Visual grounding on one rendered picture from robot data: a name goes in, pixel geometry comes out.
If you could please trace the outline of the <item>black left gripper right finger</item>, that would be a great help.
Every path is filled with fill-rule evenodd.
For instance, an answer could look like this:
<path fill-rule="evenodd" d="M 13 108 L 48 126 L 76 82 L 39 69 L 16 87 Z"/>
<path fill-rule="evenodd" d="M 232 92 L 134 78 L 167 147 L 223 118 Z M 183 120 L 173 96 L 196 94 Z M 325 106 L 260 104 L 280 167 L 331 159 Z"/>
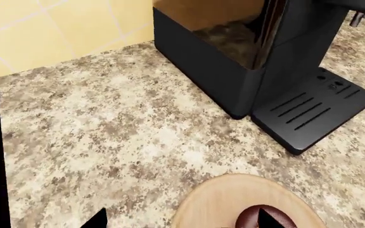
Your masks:
<path fill-rule="evenodd" d="M 258 228 L 287 228 L 286 214 L 280 210 L 265 210 L 260 208 L 258 212 Z"/>

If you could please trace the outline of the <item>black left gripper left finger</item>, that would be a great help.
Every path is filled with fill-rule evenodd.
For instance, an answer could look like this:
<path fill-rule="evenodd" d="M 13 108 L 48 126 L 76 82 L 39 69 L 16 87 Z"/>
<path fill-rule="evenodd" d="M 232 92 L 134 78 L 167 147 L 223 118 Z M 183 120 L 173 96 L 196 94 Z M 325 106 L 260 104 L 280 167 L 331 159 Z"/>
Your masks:
<path fill-rule="evenodd" d="M 107 228 L 107 215 L 106 208 L 102 208 L 94 214 L 87 222 L 85 222 L 81 228 Z"/>

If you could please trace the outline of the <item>chocolate glazed donut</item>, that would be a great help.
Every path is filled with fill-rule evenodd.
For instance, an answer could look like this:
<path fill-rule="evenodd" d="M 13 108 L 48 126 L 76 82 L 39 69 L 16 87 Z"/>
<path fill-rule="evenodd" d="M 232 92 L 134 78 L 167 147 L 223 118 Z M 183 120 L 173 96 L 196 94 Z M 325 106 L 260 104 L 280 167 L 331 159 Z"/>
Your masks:
<path fill-rule="evenodd" d="M 239 214 L 239 216 L 235 222 L 235 228 L 258 228 L 257 219 L 258 219 L 258 212 L 259 212 L 260 208 L 264 208 L 265 210 L 268 210 L 268 209 L 279 210 L 270 205 L 250 206 Z M 286 227 L 287 228 L 297 228 L 294 221 L 289 216 L 287 216 L 287 214 L 286 214 L 286 217 L 287 217 L 287 222 L 288 222 Z"/>

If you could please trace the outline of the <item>round wooden plate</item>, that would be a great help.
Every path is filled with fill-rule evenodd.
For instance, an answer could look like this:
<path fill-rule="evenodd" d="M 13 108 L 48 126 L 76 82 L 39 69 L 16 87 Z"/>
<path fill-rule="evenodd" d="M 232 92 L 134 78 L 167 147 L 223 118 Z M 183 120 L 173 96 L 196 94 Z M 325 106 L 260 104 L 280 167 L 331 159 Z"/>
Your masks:
<path fill-rule="evenodd" d="M 240 213 L 255 205 L 281 210 L 296 228 L 326 228 L 314 210 L 283 186 L 251 174 L 211 178 L 190 192 L 172 219 L 171 228 L 234 228 Z"/>

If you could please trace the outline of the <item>black coffee machine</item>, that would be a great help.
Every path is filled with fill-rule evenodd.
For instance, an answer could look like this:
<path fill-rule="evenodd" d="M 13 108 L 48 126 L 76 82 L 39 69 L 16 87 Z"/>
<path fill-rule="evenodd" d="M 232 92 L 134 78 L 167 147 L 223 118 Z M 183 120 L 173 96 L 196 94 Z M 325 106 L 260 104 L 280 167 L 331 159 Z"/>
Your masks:
<path fill-rule="evenodd" d="M 365 110 L 365 89 L 320 67 L 365 0 L 152 0 L 155 47 L 230 117 L 300 155 Z"/>

